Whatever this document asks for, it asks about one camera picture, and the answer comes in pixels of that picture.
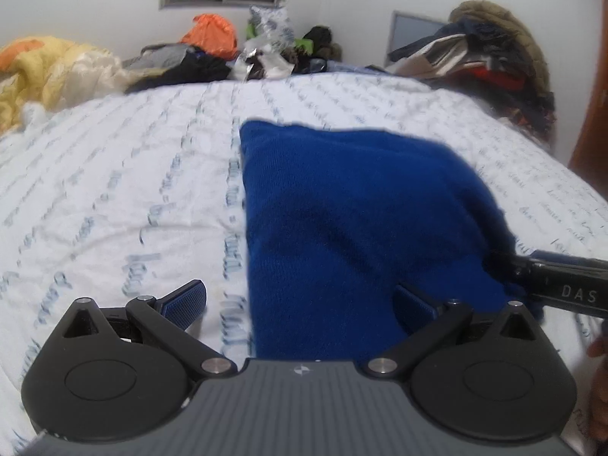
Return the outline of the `right hand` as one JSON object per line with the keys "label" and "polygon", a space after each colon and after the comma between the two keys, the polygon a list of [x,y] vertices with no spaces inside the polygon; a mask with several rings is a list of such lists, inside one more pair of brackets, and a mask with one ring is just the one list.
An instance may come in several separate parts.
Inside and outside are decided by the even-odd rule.
{"label": "right hand", "polygon": [[589,437],[599,446],[595,454],[607,454],[608,437],[608,370],[607,370],[607,320],[602,323],[601,334],[587,349],[590,358],[599,358],[601,362],[592,378],[589,391]]}

